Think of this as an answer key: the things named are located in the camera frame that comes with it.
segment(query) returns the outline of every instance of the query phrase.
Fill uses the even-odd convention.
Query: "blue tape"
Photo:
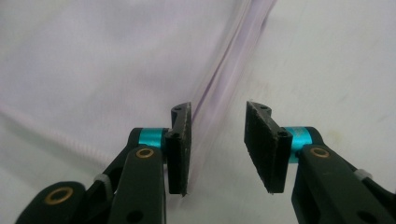
[[[285,127],[285,129],[293,135],[289,163],[297,163],[296,153],[303,149],[304,145],[312,144],[311,134],[305,127]]]
[[[157,147],[159,149],[163,146],[163,129],[159,128],[144,128],[140,132],[139,145],[147,145],[150,147]]]

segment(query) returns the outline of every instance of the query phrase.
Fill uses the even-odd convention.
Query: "white surface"
[[[221,104],[224,116],[217,114],[212,119],[218,128],[203,138],[210,141],[202,144],[207,153],[194,189],[177,206],[169,206],[168,223],[297,223],[290,202],[296,165],[290,167],[284,194],[266,192],[243,143],[246,100],[271,106],[273,118],[281,126],[317,127],[329,147],[394,191],[395,10],[392,1],[277,1],[230,103]],[[9,58],[1,59],[3,69]],[[1,76],[11,75],[2,70]],[[207,102],[218,100],[218,95],[211,96]],[[8,99],[4,94],[0,97],[1,103]],[[141,119],[141,125],[147,126],[149,121],[168,126],[169,105],[158,108],[165,119]],[[203,116],[211,115],[210,108]],[[28,202],[36,189],[48,185],[40,179],[70,178],[89,185],[96,175],[97,166],[67,158],[61,153],[63,145],[37,142],[34,133],[7,120],[0,122],[2,223],[12,222],[15,211],[23,208],[20,203],[10,206],[3,202]],[[121,121],[119,125],[129,132],[130,125]],[[84,132],[96,135],[92,129]],[[115,136],[113,144],[123,147],[125,136]],[[48,163],[37,164],[29,160],[32,157]],[[27,175],[25,169],[33,172]],[[50,175],[40,176],[40,169],[50,169],[46,172]],[[3,191],[16,186],[19,191]]]

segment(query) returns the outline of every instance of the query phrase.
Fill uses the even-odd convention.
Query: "brass screw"
[[[142,148],[136,152],[136,156],[141,159],[147,159],[154,155],[154,150],[151,148]]]
[[[54,197],[57,193],[63,193],[64,195],[61,198]],[[61,187],[53,190],[47,197],[44,202],[49,205],[55,205],[58,203],[63,203],[67,199],[69,199],[73,195],[73,189],[70,187]]]
[[[314,156],[320,157],[320,158],[330,157],[330,153],[327,150],[320,148],[320,147],[311,148],[311,153],[314,154]]]

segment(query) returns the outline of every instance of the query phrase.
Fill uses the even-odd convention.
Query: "teal band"
[[[139,145],[162,148],[163,146],[163,129],[144,128],[140,132]]]
[[[297,163],[296,153],[303,149],[304,145],[312,144],[311,134],[305,127],[286,127],[285,129],[293,135],[289,163]]]

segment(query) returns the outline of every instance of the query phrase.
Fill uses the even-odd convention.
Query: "black mechanical arm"
[[[125,149],[87,190],[78,182],[43,189],[17,224],[166,223],[163,165],[169,193],[186,195],[191,104],[177,105],[171,114],[172,129],[133,129]]]
[[[247,102],[245,143],[264,186],[282,193],[298,162],[291,201],[299,223],[396,223],[396,195],[327,147],[312,127],[280,128],[271,108]]]

